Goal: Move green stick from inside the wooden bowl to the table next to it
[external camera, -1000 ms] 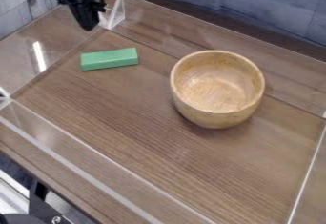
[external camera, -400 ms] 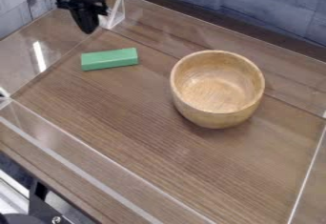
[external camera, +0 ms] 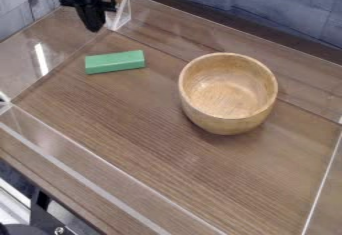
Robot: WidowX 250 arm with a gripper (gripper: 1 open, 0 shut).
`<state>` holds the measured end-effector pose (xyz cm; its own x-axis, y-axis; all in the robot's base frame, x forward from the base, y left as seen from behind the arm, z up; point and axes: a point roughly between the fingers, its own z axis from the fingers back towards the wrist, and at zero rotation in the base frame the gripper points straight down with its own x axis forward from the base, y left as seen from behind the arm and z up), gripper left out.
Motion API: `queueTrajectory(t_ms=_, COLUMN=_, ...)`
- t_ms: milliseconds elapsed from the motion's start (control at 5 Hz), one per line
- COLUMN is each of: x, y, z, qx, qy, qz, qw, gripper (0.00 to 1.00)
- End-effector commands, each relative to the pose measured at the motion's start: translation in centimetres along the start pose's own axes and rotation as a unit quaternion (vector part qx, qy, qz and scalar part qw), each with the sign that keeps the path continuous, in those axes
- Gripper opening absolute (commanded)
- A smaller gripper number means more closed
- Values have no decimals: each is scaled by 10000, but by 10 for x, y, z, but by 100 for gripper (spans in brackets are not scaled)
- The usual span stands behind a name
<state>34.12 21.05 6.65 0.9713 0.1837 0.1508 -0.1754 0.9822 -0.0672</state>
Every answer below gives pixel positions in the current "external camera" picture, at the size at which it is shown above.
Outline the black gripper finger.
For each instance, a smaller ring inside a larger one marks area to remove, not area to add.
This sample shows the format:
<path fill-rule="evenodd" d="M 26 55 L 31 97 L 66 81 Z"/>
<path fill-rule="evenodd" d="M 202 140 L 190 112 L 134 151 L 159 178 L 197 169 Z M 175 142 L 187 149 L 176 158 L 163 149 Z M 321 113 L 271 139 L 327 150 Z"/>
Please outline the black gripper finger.
<path fill-rule="evenodd" d="M 91 32 L 98 32 L 106 22 L 104 12 L 94 7 L 78 7 L 76 12 L 86 28 Z"/>

